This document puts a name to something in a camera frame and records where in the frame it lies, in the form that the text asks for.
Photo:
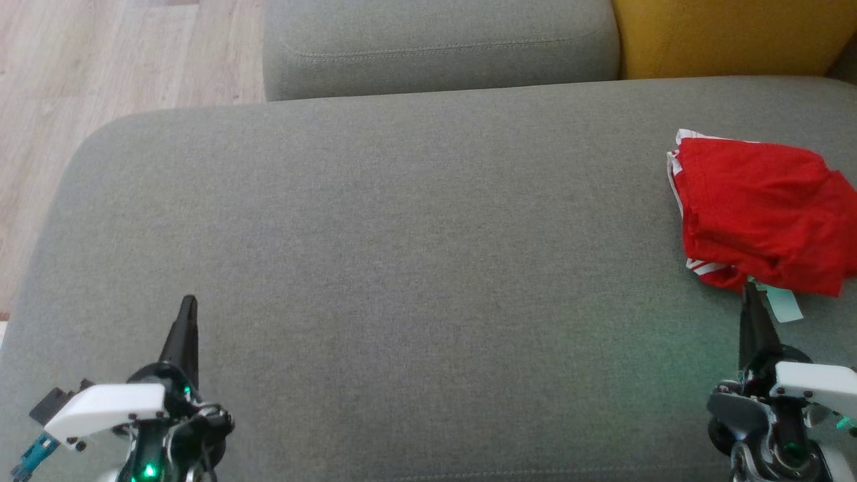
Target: mustard yellow pillow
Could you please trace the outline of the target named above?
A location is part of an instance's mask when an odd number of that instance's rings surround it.
[[[857,0],[613,0],[628,79],[824,75]]]

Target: red garment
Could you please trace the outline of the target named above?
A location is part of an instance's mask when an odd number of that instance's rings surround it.
[[[752,276],[838,296],[857,275],[857,193],[818,154],[778,144],[681,139],[674,183],[693,260],[725,265],[704,281],[739,291]]]

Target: folded red shirt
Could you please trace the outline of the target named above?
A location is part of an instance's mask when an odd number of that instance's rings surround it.
[[[693,260],[721,267],[706,282],[739,291],[752,276],[838,296],[843,279],[857,275],[857,193],[818,154],[683,138],[675,157],[688,267]]]

